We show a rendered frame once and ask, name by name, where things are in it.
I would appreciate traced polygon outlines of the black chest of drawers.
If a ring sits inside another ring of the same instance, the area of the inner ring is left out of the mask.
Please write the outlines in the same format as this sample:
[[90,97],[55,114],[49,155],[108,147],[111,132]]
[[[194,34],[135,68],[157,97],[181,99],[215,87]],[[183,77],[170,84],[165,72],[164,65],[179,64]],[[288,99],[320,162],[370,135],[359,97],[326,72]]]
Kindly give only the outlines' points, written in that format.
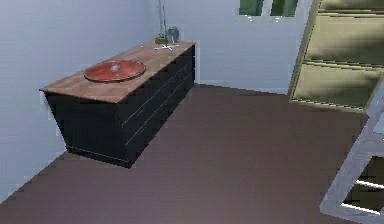
[[180,41],[166,50],[150,41],[105,61],[141,62],[138,77],[102,83],[82,70],[42,87],[67,151],[131,167],[194,85],[195,47]]

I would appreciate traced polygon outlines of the white cross-shaped object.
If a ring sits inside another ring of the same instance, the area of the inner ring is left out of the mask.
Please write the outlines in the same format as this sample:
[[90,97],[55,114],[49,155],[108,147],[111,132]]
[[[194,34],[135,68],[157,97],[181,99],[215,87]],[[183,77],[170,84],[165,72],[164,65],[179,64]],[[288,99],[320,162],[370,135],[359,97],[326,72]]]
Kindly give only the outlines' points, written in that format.
[[173,51],[174,48],[176,47],[179,47],[180,45],[179,44],[162,44],[162,45],[159,45],[157,47],[154,47],[153,49],[154,50],[161,50],[161,49],[167,49],[169,51]]

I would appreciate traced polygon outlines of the grey mug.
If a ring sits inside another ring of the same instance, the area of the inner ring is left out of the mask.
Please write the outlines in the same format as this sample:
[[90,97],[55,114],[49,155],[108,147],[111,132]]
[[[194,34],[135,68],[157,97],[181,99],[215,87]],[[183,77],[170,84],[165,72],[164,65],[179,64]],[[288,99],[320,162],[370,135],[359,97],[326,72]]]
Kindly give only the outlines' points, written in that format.
[[179,29],[177,27],[170,27],[166,31],[168,41],[170,43],[177,43],[179,41]]

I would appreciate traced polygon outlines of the green window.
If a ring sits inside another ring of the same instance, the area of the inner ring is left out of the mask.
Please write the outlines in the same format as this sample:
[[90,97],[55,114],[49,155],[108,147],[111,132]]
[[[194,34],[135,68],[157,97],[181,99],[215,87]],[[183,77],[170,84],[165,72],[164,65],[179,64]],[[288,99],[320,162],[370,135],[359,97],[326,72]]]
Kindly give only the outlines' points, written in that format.
[[263,14],[266,9],[273,17],[294,17],[298,0],[239,0],[238,14],[255,17]]

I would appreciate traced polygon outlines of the olive wooden shelf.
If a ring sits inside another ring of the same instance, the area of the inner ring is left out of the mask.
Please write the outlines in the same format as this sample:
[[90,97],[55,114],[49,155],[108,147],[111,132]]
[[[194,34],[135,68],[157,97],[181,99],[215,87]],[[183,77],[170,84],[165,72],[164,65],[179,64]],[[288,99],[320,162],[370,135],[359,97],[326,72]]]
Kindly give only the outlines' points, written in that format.
[[289,101],[364,113],[384,80],[384,0],[313,0]]

